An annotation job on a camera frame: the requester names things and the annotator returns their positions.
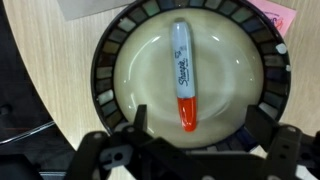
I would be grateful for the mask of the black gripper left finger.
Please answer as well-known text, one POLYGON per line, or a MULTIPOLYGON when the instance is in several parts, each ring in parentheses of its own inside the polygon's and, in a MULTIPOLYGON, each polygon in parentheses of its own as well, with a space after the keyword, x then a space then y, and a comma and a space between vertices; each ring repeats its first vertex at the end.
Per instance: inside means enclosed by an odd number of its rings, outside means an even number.
POLYGON ((136 111, 134 126, 145 131, 147 129, 147 105, 141 104, 136 111))

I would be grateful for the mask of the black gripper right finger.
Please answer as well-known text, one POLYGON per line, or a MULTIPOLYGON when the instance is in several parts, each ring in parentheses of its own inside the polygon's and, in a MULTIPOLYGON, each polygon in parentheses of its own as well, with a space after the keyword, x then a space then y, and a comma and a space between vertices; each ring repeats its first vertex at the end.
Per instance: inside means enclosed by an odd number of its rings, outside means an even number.
POLYGON ((278 122, 257 105, 249 105, 247 107, 245 128, 265 151, 268 151, 271 147, 278 127, 278 122))

